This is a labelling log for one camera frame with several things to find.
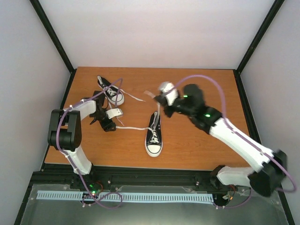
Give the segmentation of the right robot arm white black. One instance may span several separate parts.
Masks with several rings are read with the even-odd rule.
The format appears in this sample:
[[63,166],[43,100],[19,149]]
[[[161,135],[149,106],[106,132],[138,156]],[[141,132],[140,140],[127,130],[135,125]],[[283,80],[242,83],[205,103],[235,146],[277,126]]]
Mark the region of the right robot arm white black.
[[167,117],[180,113],[189,118],[196,128],[220,140],[237,154],[249,167],[220,165],[211,173],[216,189],[221,185],[245,186],[264,197],[270,197],[286,177],[287,156],[272,151],[237,129],[220,111],[207,106],[202,90],[196,84],[183,88],[183,96],[171,82],[163,82],[160,94],[154,99],[161,104]]

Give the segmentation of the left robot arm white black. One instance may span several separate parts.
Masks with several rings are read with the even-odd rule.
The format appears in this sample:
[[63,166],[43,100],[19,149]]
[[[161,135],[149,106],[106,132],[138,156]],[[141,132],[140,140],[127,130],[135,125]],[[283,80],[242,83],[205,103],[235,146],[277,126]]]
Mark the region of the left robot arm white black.
[[86,188],[94,188],[98,178],[91,173],[92,163],[87,159],[82,147],[81,121],[92,118],[92,124],[98,121],[106,131],[115,131],[116,124],[112,118],[121,116],[119,108],[105,109],[103,91],[95,91],[90,98],[83,98],[75,105],[65,109],[54,109],[51,112],[47,141],[50,146],[60,151],[71,164],[74,173],[81,174],[81,183]]

